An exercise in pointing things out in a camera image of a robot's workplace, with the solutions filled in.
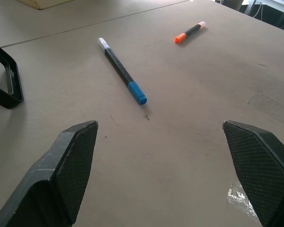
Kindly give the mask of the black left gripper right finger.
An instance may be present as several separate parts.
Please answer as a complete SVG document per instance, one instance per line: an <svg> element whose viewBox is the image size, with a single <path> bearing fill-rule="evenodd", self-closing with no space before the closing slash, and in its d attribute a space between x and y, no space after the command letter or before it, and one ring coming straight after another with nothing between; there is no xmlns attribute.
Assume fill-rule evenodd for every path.
<svg viewBox="0 0 284 227"><path fill-rule="evenodd" d="M226 120L236 175L264 227L284 227L284 144L271 132Z"/></svg>

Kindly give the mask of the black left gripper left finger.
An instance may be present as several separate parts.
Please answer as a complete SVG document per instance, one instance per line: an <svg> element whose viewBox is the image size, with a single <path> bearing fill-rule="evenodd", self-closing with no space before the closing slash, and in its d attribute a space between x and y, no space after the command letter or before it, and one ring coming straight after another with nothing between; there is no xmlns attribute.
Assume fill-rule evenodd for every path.
<svg viewBox="0 0 284 227"><path fill-rule="evenodd" d="M0 210L0 227L71 227L89 181L98 122L62 131Z"/></svg>

